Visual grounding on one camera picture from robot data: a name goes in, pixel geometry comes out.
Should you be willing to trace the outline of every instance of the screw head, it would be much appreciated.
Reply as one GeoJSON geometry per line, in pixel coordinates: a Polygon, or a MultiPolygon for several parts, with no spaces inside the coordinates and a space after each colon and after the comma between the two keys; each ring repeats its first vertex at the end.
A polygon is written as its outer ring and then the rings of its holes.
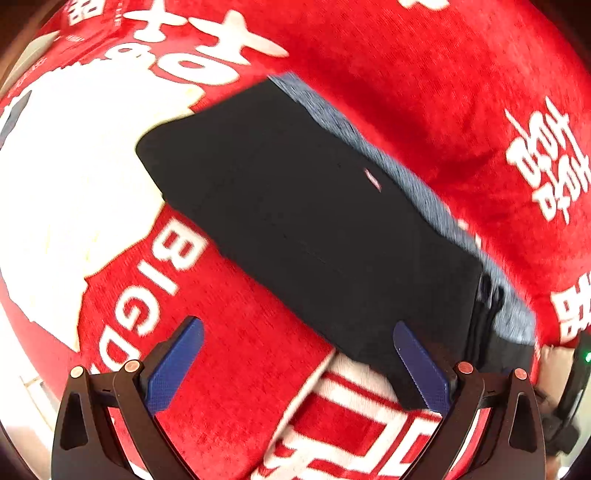
{"type": "Polygon", "coordinates": [[[520,380],[525,380],[527,378],[527,372],[522,368],[515,369],[515,376],[520,380]]]}
{"type": "Polygon", "coordinates": [[[70,376],[72,378],[79,378],[82,376],[83,373],[84,373],[84,367],[81,367],[80,365],[78,365],[77,367],[74,367],[72,370],[70,370],[70,376]]]}
{"type": "Polygon", "coordinates": [[[139,369],[139,362],[137,360],[130,360],[125,364],[125,371],[132,374],[133,372],[137,372],[139,369]]]}
{"type": "Polygon", "coordinates": [[[472,364],[469,364],[468,362],[458,363],[457,369],[464,375],[470,375],[474,371],[474,367],[472,366],[472,364]]]}

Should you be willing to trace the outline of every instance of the black cloth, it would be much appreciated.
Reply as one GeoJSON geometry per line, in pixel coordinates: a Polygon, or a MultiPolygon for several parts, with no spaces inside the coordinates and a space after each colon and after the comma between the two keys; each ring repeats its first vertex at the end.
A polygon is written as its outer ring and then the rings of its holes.
{"type": "Polygon", "coordinates": [[[173,208],[302,321],[384,374],[403,407],[425,404],[394,350],[396,322],[462,359],[479,260],[273,83],[156,127],[137,154],[173,208]]]}

